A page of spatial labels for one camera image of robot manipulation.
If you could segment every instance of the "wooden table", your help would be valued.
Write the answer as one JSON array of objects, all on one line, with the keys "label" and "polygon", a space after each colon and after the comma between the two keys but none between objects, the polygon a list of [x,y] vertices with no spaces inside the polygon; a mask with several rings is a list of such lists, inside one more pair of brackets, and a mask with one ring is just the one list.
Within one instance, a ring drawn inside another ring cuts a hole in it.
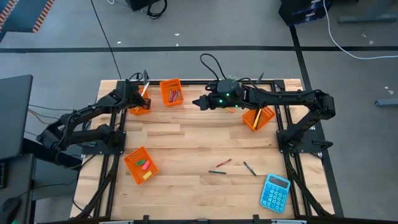
[{"label": "wooden table", "polygon": [[[286,91],[302,89],[299,79],[284,81]],[[116,80],[103,80],[98,98],[115,87]],[[259,87],[271,90],[269,85]],[[275,117],[254,133],[242,122],[247,110],[200,111],[193,105],[192,100],[208,93],[204,85],[183,85],[185,101],[173,107],[163,104],[159,86],[150,86],[148,91],[152,112],[140,116],[128,114],[126,118],[126,150],[119,161],[112,220],[142,220],[143,215],[150,215],[151,220],[252,219],[254,214],[260,218],[294,217],[290,194],[283,214],[259,204],[266,175],[287,176],[278,150]],[[291,106],[290,110],[294,123],[308,111],[304,106]],[[283,108],[281,112],[287,127]],[[109,114],[101,115],[93,120],[91,128],[109,123],[109,119]],[[137,185],[123,157],[141,146],[146,147],[159,173]],[[208,173],[227,159],[232,161],[216,169],[227,172],[226,175]],[[77,205],[84,207],[98,188],[102,161],[103,156],[97,155],[80,172],[75,194]],[[243,161],[254,169],[257,177]],[[333,213],[321,160],[301,154],[301,161],[307,187],[325,210]],[[296,189],[300,213],[304,214],[301,193]],[[104,215],[107,196],[105,192],[100,215]],[[71,216],[79,212],[73,207]]]}]

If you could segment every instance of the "yellow block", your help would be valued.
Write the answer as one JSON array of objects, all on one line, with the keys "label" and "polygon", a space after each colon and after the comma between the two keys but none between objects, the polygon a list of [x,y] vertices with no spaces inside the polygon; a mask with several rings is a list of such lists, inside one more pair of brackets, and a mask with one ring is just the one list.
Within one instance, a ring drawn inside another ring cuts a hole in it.
[{"label": "yellow block", "polygon": [[149,171],[148,173],[146,173],[142,178],[144,178],[144,180],[148,179],[148,177],[150,177],[152,175],[152,172]]}]

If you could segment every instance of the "blue calculator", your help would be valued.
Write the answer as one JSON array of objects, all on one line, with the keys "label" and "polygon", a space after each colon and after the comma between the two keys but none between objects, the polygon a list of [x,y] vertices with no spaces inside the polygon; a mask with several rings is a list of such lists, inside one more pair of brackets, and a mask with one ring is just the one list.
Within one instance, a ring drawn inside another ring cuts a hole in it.
[{"label": "blue calculator", "polygon": [[262,189],[260,205],[274,212],[283,213],[289,188],[290,181],[275,174],[268,174]]}]

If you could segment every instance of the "white cable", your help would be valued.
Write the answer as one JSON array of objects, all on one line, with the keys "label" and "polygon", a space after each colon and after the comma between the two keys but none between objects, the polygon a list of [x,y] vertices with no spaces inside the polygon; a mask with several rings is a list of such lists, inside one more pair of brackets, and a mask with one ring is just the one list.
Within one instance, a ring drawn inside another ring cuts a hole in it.
[{"label": "white cable", "polygon": [[333,41],[333,43],[335,43],[335,45],[340,48],[340,50],[342,50],[343,52],[345,52],[346,54],[348,54],[349,56],[356,58],[356,59],[361,59],[361,60],[370,60],[370,59],[380,59],[380,58],[397,58],[398,55],[391,55],[391,56],[379,56],[379,57],[368,57],[368,58],[362,58],[362,57],[357,57],[355,55],[352,55],[351,53],[349,53],[348,51],[342,49],[335,41],[335,39],[333,38],[333,36],[331,35],[330,32],[330,20],[329,20],[329,15],[328,15],[328,10],[326,9],[326,3],[325,0],[323,0],[323,7],[325,8],[325,12],[326,12],[326,18],[328,20],[328,30],[329,30],[329,36],[331,38],[331,40]]}]

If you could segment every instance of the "orange plastic bin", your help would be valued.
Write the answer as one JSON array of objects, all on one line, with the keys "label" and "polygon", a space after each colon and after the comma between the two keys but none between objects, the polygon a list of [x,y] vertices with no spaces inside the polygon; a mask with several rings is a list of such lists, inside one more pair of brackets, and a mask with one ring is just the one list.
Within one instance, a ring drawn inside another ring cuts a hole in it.
[{"label": "orange plastic bin", "polygon": [[[166,106],[174,106],[180,105],[184,102],[184,94],[182,93],[182,87],[180,80],[178,78],[174,78],[172,80],[161,81],[160,82],[160,89],[162,90],[162,98],[163,103]],[[177,100],[174,102],[170,102],[170,91],[177,90],[180,92],[180,97],[177,97]]]},{"label": "orange plastic bin", "polygon": [[243,122],[252,131],[259,131],[262,127],[264,127],[264,125],[266,125],[266,123],[268,123],[275,116],[275,113],[268,107],[263,108],[261,110],[261,115],[258,121],[257,129],[253,127],[256,115],[257,115],[256,110],[249,110],[242,116]]},{"label": "orange plastic bin", "polygon": [[[150,164],[146,170],[142,169],[143,165],[136,165],[136,162],[138,162],[141,159],[145,159],[146,161],[150,161]],[[136,180],[137,184],[140,185],[143,182],[149,180],[152,178],[154,175],[158,173],[158,169],[148,154],[147,150],[145,147],[140,147],[139,149],[135,150],[133,153],[130,155],[126,156],[124,158],[124,163],[126,163],[127,167],[130,170],[131,175],[134,177],[134,180]],[[152,175],[148,177],[147,179],[144,179],[143,176],[148,173],[149,171],[152,172]]]},{"label": "orange plastic bin", "polygon": [[[144,87],[140,86],[139,87],[139,93],[141,94],[142,91],[144,91]],[[143,97],[144,98],[149,98],[149,90],[148,90],[148,88],[145,91]],[[146,113],[149,113],[149,112],[150,112],[150,108],[149,108],[149,110],[145,110],[145,109],[142,109],[142,108],[131,108],[130,109],[130,113],[133,114],[133,115],[136,115],[136,116],[141,115],[141,114],[146,114]]]}]

